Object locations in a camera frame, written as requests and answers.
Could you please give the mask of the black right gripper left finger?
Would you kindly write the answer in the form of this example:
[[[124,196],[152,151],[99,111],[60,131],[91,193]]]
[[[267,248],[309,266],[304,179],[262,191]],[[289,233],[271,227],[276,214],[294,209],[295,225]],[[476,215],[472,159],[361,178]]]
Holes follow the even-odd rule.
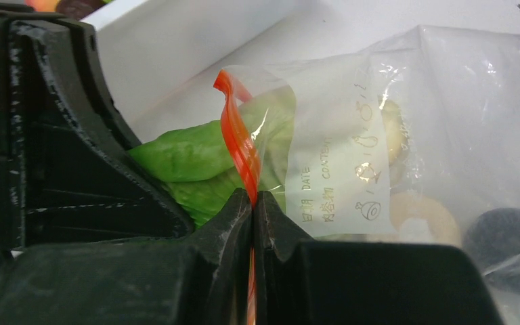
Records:
[[[251,221],[236,190],[181,240],[29,248],[0,270],[0,324],[245,324]]]

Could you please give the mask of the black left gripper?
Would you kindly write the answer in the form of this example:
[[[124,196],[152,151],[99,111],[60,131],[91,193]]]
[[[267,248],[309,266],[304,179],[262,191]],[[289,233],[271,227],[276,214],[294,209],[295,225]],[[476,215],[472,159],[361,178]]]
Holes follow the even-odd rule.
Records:
[[[12,244],[183,238],[188,214],[129,155],[139,139],[112,99],[92,26],[69,19],[11,25],[0,2],[0,266]]]

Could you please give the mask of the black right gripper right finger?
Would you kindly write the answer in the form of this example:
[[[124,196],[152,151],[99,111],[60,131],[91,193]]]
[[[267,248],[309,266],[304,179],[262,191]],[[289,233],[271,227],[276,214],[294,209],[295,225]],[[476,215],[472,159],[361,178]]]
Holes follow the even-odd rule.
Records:
[[[253,211],[258,324],[501,324],[459,248],[314,240],[260,192]]]

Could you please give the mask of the white green napa cabbage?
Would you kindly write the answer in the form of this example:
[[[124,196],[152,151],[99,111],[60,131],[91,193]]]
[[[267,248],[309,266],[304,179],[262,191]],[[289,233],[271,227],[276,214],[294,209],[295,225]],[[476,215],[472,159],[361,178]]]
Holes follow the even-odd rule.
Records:
[[[288,86],[262,93],[239,107],[263,157],[259,190],[271,192],[281,208],[286,206],[284,183],[295,108],[296,97]],[[218,120],[167,131],[128,153],[159,180],[198,228],[218,214],[233,191],[243,186]]]

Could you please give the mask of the sliced mushroom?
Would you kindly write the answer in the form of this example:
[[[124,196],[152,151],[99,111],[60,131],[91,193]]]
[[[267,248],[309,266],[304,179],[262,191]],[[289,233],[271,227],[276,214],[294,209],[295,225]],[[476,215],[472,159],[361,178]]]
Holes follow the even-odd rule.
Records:
[[[381,100],[390,172],[390,220],[394,234],[369,235],[379,242],[443,244],[460,247],[461,233],[454,216],[436,199],[424,194],[423,162],[401,108]]]

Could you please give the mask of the clear red-zipper bag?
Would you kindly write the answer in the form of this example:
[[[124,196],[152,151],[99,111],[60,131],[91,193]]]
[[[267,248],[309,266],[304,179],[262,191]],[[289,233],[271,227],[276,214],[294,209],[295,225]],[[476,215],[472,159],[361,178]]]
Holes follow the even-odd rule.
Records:
[[[296,108],[282,209],[310,236],[418,244],[368,239],[395,233],[381,100],[401,108],[424,194],[451,212],[462,240],[481,214],[520,209],[520,35],[418,26],[357,53],[223,68],[221,130],[251,195],[263,157],[239,107],[284,86]],[[489,285],[506,322],[520,324],[520,294]]]

